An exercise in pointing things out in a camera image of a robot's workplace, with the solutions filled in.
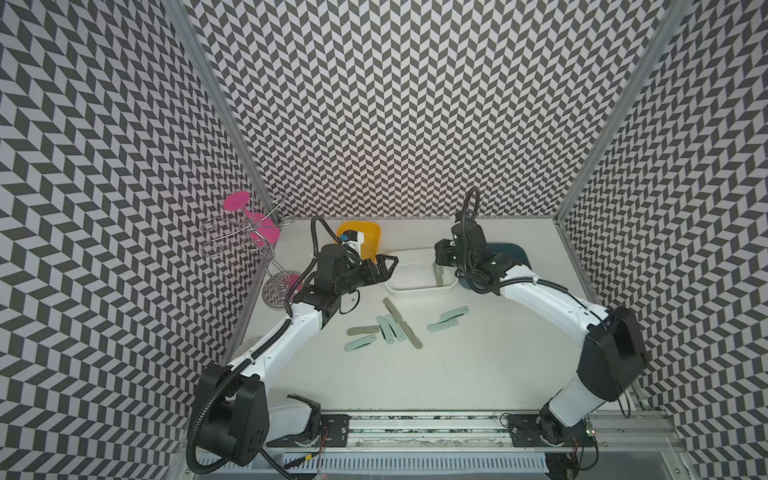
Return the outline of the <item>mint knife centre left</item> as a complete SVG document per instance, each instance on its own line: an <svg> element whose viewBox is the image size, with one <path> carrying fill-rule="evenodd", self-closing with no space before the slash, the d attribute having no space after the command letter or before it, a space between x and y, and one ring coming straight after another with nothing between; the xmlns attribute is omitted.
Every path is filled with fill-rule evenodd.
<svg viewBox="0 0 768 480"><path fill-rule="evenodd" d="M396 336L391 329L390 323L385 316L379 315L376 317L377 323L380 327L381 333L387 344L394 344Z"/></svg>

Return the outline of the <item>white storage box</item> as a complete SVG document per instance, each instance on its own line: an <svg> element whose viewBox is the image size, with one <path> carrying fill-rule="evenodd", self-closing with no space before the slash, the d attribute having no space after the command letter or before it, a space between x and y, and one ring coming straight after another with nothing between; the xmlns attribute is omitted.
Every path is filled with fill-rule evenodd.
<svg viewBox="0 0 768 480"><path fill-rule="evenodd" d="M385 287L394 295L443 292L458 284L456 269L442 266L444 285L437 287L433 273L436 254L433 248L399 250L391 253L399 258L399 263L392 277L385 282Z"/></svg>

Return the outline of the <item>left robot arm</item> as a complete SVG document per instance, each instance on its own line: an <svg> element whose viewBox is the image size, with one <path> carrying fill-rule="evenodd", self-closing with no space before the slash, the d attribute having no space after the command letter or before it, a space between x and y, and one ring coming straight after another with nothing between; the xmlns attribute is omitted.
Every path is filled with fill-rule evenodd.
<svg viewBox="0 0 768 480"><path fill-rule="evenodd" d="M361 259L347 243L322 247L286 295L286 317L225 366L206 368L195 389L186 441L186 463L195 474L227 463L249 464L267 443L320 434L321 406L297 394L280 405L268 401L278 373L330 319L343 296L388 281L399 260L378 254Z"/></svg>

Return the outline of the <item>mint knife centre right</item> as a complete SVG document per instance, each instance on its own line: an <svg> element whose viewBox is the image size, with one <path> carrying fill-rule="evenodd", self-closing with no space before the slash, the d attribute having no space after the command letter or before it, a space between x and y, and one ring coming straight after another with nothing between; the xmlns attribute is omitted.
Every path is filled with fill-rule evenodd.
<svg viewBox="0 0 768 480"><path fill-rule="evenodd" d="M400 324L395 320L395 318L391 314L386 315L385 319L395 338L399 342L403 342L406 339L406 336Z"/></svg>

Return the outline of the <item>olive knife vertical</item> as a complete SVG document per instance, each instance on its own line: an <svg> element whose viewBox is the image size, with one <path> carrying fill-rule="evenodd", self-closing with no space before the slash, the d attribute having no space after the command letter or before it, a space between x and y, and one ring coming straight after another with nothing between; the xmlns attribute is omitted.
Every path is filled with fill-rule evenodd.
<svg viewBox="0 0 768 480"><path fill-rule="evenodd" d="M400 323L400 327L405 335L405 337L410 341L412 346L416 348L417 350L421 350L423 348L423 343L419 340L419 338L416 336L410 325L403 321Z"/></svg>

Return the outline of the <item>mint knife middle right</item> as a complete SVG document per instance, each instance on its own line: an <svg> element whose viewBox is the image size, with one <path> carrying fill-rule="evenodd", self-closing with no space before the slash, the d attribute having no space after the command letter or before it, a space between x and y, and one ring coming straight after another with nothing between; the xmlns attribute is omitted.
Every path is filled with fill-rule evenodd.
<svg viewBox="0 0 768 480"><path fill-rule="evenodd" d="M449 320L428 324L427 330L429 332L438 332L438 331L446 330L448 328L453 328L458 325L459 325L459 320L457 318L452 318Z"/></svg>

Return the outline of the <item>olive knife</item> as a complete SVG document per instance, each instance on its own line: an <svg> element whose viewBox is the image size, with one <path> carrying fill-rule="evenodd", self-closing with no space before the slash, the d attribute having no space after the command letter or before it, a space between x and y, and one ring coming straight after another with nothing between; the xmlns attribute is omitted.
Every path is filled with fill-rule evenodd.
<svg viewBox="0 0 768 480"><path fill-rule="evenodd" d="M443 270L443 267L441 265L438 265L437 263L435 263L433 265L433 273L434 273L434 277L435 277L435 284L436 284L436 286L437 287L442 287L444 285L444 279L443 279L444 270Z"/></svg>
<svg viewBox="0 0 768 480"><path fill-rule="evenodd" d="M375 335L380 332L379 326L358 326L358 327L352 327L349 328L346 331L346 334L348 336L355 336L355 335Z"/></svg>
<svg viewBox="0 0 768 480"><path fill-rule="evenodd" d="M383 304L385 305L385 307L387 308L389 313L392 315L392 317L394 318L395 322L398 323L398 324L402 324L403 323L402 314L396 308L394 303L389 298L384 298L383 299Z"/></svg>

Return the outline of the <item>dark teal storage box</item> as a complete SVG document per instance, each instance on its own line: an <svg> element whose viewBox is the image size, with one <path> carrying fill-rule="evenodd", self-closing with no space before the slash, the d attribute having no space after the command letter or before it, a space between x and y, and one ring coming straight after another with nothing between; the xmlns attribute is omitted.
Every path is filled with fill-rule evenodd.
<svg viewBox="0 0 768 480"><path fill-rule="evenodd" d="M467 253L473 261L472 284L481 289L500 283L514 266L531 267L526 251L514 243L493 242L480 249L468 247Z"/></svg>

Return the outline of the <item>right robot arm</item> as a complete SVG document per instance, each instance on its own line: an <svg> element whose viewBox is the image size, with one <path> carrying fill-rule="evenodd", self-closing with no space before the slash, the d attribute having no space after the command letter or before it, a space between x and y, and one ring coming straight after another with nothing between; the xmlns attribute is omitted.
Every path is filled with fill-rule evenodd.
<svg viewBox="0 0 768 480"><path fill-rule="evenodd" d="M581 348L575 376L539 410L537 425L547 444L563 444L578 423L619 400L647 368L647 350L632 310L581 299L515 256L493 252L476 221L455 223L451 237L438 241L434 250L435 263L455 268L470 290L523 305Z"/></svg>

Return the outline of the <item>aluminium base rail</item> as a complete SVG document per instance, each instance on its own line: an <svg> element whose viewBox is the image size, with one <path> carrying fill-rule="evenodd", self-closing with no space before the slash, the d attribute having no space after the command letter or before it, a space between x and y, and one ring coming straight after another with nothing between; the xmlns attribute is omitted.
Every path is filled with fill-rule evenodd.
<svg viewBox="0 0 768 480"><path fill-rule="evenodd" d="M316 451L537 451L588 453L681 452L684 442L668 417L656 410L626 418L618 411L599 410L575 427L561 444L548 444L533 411L327 411L332 422L312 443L273 441L271 452Z"/></svg>

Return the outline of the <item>yellow storage box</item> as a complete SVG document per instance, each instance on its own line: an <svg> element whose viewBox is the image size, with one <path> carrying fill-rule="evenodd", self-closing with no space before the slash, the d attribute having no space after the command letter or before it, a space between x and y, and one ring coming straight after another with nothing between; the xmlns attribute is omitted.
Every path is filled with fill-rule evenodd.
<svg viewBox="0 0 768 480"><path fill-rule="evenodd" d="M381 227L373 221L352 220L343 222L336 230L336 234L341 236L347 230L357 231L363 235L363 242L360 247L360 255L363 260L374 260L378 254L379 240L381 237Z"/></svg>

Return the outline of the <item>pink ribbed glass bowl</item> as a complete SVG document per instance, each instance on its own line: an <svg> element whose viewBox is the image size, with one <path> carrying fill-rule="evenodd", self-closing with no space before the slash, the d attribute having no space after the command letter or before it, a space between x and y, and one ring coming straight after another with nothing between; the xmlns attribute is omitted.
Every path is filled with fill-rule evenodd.
<svg viewBox="0 0 768 480"><path fill-rule="evenodd" d="M246 354L251 348L257 345L261 339L262 339L261 336L255 336L255 337L245 339L233 352L232 360L235 360L240 356Z"/></svg>

